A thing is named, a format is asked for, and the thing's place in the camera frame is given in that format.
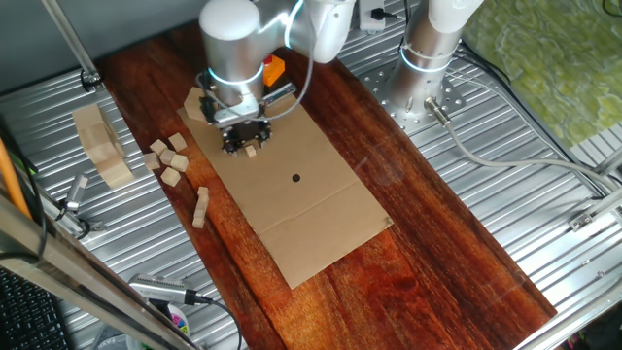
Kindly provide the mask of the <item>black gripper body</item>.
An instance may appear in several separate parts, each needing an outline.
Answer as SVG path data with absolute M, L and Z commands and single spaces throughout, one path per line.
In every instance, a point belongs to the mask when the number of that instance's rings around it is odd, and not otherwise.
M 239 123 L 229 125 L 223 128 L 222 136 L 223 134 L 228 134 L 228 133 L 237 134 L 242 139 L 242 143 L 244 143 L 247 141 L 256 140 L 255 136 L 261 129 L 271 130 L 270 122 L 266 122 L 266 121 L 239 122 Z

